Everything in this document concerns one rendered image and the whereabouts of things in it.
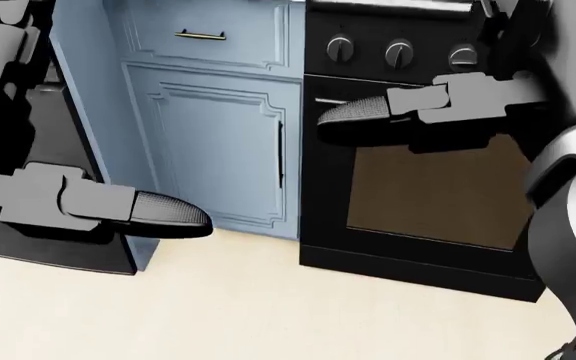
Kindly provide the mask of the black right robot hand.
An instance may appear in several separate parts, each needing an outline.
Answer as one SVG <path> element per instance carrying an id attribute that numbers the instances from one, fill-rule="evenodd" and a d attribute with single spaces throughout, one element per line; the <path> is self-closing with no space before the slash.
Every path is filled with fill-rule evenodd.
<path id="1" fill-rule="evenodd" d="M 519 0 L 507 15 L 493 0 L 479 0 L 462 22 L 410 20 L 407 31 L 422 40 L 409 82 L 327 110 L 317 122 L 319 139 L 415 152 L 482 149 L 496 134 L 526 143 L 552 109 L 534 53 L 551 8 L 552 0 Z M 477 50 L 475 71 L 449 68 L 458 44 Z"/>

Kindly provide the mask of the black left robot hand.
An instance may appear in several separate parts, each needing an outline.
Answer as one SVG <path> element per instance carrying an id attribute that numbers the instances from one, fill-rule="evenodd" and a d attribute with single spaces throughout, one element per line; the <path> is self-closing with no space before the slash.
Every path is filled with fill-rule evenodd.
<path id="1" fill-rule="evenodd" d="M 0 0 L 0 223 L 27 236 L 102 244 L 118 233 L 209 236 L 209 215 L 191 203 L 95 182 L 79 167 L 28 161 L 35 128 L 26 93 L 48 69 L 54 3 Z"/>

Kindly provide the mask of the black dishwasher panel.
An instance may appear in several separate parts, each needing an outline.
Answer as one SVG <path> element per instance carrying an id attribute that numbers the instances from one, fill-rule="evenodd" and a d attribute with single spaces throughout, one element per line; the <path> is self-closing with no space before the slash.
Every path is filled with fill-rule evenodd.
<path id="1" fill-rule="evenodd" d="M 101 178 L 57 60 L 29 95 L 36 135 L 24 163 L 0 172 L 0 257 L 68 269 L 135 275 L 127 239 L 99 218 L 75 217 L 66 207 L 92 192 L 111 190 Z"/>

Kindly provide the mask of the round black oven knob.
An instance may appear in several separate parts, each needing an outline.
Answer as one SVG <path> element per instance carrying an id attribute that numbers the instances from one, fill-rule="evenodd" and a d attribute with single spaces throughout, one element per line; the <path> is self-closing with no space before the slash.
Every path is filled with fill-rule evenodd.
<path id="1" fill-rule="evenodd" d="M 478 66 L 478 53 L 472 44 L 458 44 L 450 50 L 448 65 L 455 72 L 472 72 Z"/>
<path id="2" fill-rule="evenodd" d="M 388 45 L 384 59 L 387 65 L 400 70 L 406 68 L 412 62 L 414 49 L 412 44 L 404 38 L 394 39 Z"/>
<path id="3" fill-rule="evenodd" d="M 348 62 L 354 55 L 354 41 L 347 35 L 334 35 L 327 44 L 326 53 L 333 62 Z"/>

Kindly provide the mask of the black oven range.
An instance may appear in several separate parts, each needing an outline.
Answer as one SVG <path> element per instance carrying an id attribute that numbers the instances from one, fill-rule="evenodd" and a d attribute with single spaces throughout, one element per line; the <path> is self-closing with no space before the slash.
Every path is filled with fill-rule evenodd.
<path id="1" fill-rule="evenodd" d="M 327 110 L 402 86 L 414 74 L 417 19 L 305 13 L 299 261 L 304 266 L 524 302 L 545 290 L 529 259 L 532 208 L 522 191 L 529 162 L 508 134 L 482 149 L 415 152 L 407 145 L 337 146 L 321 141 Z M 333 62 L 334 35 L 354 41 Z M 394 39 L 414 49 L 406 68 L 385 62 Z"/>

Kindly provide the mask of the light blue cabinet door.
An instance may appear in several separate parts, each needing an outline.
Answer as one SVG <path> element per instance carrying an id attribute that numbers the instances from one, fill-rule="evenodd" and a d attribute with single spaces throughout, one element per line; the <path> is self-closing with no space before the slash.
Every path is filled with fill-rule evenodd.
<path id="1" fill-rule="evenodd" d="M 204 209 L 215 227 L 297 238 L 299 84 L 139 65 L 124 74 L 159 191 Z"/>

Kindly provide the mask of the light blue cabinet drawer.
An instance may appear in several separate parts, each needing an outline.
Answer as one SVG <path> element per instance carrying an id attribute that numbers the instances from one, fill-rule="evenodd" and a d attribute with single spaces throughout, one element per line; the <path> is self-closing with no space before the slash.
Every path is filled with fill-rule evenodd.
<path id="1" fill-rule="evenodd" d="M 305 5 L 291 0 L 108 0 L 123 59 L 298 78 L 303 72 Z M 219 35 L 225 41 L 175 37 Z"/>

